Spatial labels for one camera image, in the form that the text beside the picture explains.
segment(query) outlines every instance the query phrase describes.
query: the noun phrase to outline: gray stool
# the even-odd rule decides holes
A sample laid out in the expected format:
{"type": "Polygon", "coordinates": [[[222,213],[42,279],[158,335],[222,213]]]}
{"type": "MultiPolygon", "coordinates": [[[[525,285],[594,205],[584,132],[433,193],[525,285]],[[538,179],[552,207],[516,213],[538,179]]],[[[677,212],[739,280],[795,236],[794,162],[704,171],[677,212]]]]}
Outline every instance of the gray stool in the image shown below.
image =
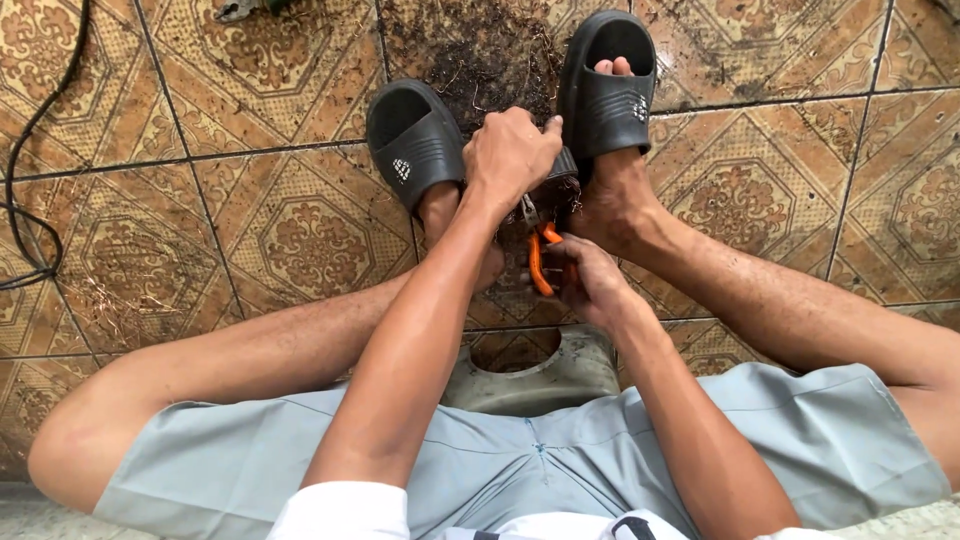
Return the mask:
{"type": "Polygon", "coordinates": [[[532,368],[491,373],[461,347],[441,405],[504,416],[534,417],[620,393],[613,345],[590,325],[560,327],[560,348],[532,368]]]}

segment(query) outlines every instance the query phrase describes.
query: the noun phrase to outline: orange pliers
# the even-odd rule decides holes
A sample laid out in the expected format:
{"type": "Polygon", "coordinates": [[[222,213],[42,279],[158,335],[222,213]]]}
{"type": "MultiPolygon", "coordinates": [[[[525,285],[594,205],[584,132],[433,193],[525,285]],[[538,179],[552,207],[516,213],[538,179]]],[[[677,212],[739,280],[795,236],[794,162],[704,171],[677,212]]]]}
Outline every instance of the orange pliers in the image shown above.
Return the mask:
{"type": "MultiPolygon", "coordinates": [[[[530,228],[530,236],[527,237],[527,248],[530,251],[530,279],[540,294],[553,296],[553,288],[543,276],[543,266],[540,263],[540,236],[542,235],[551,244],[563,242],[564,238],[557,234],[557,227],[552,221],[540,221],[540,215],[537,213],[537,208],[534,207],[529,194],[520,199],[520,204],[523,208],[523,220],[530,228]]],[[[564,270],[565,272],[576,272],[576,267],[571,264],[564,270]]]]}

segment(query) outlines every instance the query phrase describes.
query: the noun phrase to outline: foot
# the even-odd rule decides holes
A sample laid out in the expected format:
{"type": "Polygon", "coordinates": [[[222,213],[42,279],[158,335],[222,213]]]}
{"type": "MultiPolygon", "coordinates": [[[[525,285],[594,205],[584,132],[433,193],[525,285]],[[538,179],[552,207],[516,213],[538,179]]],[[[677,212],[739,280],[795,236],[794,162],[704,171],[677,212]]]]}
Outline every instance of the foot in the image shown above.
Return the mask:
{"type": "MultiPolygon", "coordinates": [[[[623,57],[600,61],[593,69],[608,75],[634,74],[623,57]]],[[[650,186],[646,162],[637,148],[595,158],[593,177],[580,203],[582,207],[570,216],[570,231],[618,257],[626,257],[629,247],[642,239],[638,232],[667,213],[650,186]]]]}
{"type": "MultiPolygon", "coordinates": [[[[433,248],[440,241],[440,237],[453,221],[453,215],[457,213],[459,204],[460,190],[454,182],[433,184],[423,193],[423,198],[417,206],[417,214],[423,221],[425,235],[423,243],[426,249],[433,248]]],[[[504,265],[503,250],[495,242],[491,242],[490,249],[487,250],[480,265],[480,276],[473,287],[473,292],[484,291],[493,285],[500,274],[503,274],[504,265]]]]}

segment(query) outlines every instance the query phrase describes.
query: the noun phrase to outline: black rubber sandal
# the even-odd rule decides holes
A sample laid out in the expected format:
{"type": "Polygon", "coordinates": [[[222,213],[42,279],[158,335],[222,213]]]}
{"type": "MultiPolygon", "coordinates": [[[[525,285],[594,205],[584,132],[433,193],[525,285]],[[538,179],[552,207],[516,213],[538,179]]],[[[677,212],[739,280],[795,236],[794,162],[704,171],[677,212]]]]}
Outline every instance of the black rubber sandal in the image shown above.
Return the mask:
{"type": "Polygon", "coordinates": [[[464,138],[433,88],[387,83],[367,108],[367,145],[380,175],[411,215],[428,187],[464,178],[464,138]]]}
{"type": "Polygon", "coordinates": [[[557,110],[564,118],[564,146],[589,181],[593,158],[635,146],[650,150],[647,121],[657,81],[657,51],[643,23],[620,10],[596,12],[570,40],[560,75],[557,110]],[[624,57],[634,76],[594,71],[601,60],[624,57]]]}

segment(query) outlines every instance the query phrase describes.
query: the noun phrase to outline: leg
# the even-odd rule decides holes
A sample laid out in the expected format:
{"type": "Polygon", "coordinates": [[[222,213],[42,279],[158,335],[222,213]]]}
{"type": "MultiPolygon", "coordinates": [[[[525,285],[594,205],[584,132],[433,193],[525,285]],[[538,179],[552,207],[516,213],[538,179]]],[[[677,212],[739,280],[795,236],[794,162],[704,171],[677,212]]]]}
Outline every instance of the leg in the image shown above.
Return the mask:
{"type": "MultiPolygon", "coordinates": [[[[610,69],[624,74],[629,65],[610,69]]],[[[869,366],[960,490],[960,334],[691,229],[657,201],[645,167],[635,149],[597,159],[573,231],[657,274],[783,365],[803,373],[869,366]]]]}
{"type": "MultiPolygon", "coordinates": [[[[458,201],[452,183],[426,193],[419,210],[428,246],[458,201]]],[[[502,264],[502,253],[492,250],[478,286],[495,280],[502,264]]],[[[31,478],[58,503],[91,512],[158,411],[183,401],[234,404],[330,384],[356,362],[407,277],[118,358],[50,413],[31,448],[31,478]]]]}

